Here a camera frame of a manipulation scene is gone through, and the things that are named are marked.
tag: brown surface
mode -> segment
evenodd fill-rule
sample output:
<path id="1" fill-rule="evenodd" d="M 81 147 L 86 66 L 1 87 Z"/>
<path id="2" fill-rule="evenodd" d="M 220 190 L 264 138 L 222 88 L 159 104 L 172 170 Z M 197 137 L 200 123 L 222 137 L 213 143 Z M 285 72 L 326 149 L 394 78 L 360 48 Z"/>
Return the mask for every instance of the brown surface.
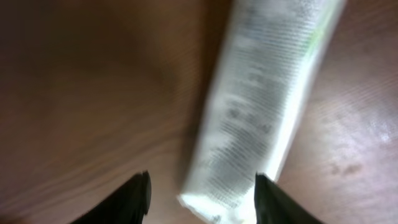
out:
<path id="1" fill-rule="evenodd" d="M 229 1 L 137 2 L 1 3 L 0 215 L 67 223 L 149 169 L 145 223 L 201 223 L 175 196 Z M 282 173 L 327 223 L 398 220 L 397 15 L 349 2 Z"/>

